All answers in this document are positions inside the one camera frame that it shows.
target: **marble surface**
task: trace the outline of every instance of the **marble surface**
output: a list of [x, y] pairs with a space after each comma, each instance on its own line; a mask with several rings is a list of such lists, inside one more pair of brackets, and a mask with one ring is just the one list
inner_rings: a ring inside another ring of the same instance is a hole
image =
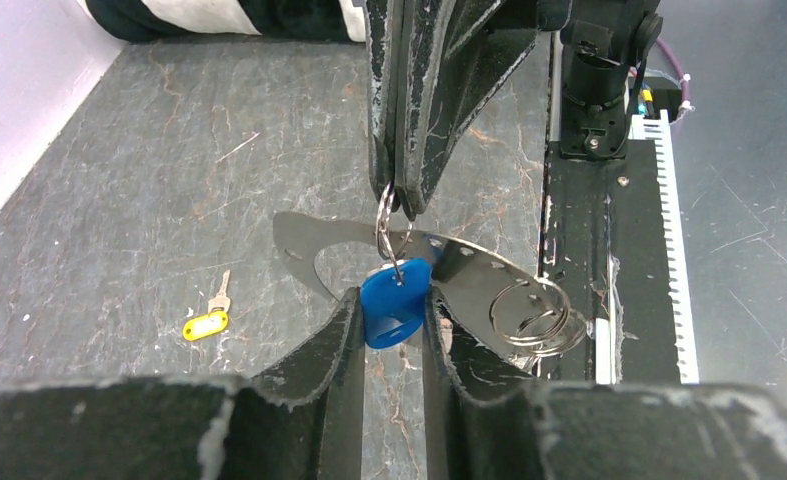
[[[548, 43], [462, 139], [418, 228], [537, 262]], [[369, 221], [363, 46], [214, 37], [130, 46], [0, 212], [0, 385], [27, 377], [253, 375], [333, 304], [277, 258], [272, 216]], [[318, 259], [335, 291], [377, 266]], [[231, 269], [231, 323], [191, 344]], [[425, 478], [421, 359], [367, 356], [363, 473]]]

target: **black and white striped cloth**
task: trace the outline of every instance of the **black and white striped cloth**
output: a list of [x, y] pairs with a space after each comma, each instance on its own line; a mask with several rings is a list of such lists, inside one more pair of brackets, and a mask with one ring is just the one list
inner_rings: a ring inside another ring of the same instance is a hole
[[363, 42], [354, 0], [77, 0], [111, 35], [148, 42], [191, 33]]

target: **black panel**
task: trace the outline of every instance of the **black panel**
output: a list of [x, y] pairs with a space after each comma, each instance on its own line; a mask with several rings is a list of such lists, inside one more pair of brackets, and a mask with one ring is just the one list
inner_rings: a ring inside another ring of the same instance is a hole
[[626, 334], [622, 380], [676, 383], [681, 377], [655, 142], [630, 141], [626, 161], [611, 164], [610, 171], [611, 254], [619, 262]]

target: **blue plastic tag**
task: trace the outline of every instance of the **blue plastic tag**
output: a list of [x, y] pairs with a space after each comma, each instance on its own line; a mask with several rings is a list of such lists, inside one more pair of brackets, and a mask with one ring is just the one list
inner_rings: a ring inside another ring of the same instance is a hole
[[370, 348], [381, 349], [404, 342], [425, 321], [425, 296], [431, 265], [421, 258], [399, 265], [404, 284], [392, 266], [371, 275], [361, 285], [364, 336]]

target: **black metal bracket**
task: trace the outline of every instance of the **black metal bracket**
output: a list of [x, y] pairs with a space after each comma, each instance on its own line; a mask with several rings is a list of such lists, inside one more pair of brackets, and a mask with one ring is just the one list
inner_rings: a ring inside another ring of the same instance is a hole
[[659, 2], [576, 1], [569, 24], [561, 31], [562, 157], [625, 158], [639, 93], [633, 89], [627, 108], [626, 78], [631, 67], [638, 67], [643, 81], [643, 64], [663, 27], [655, 13]]
[[457, 141], [570, 0], [378, 0], [367, 8], [370, 183], [425, 211]]

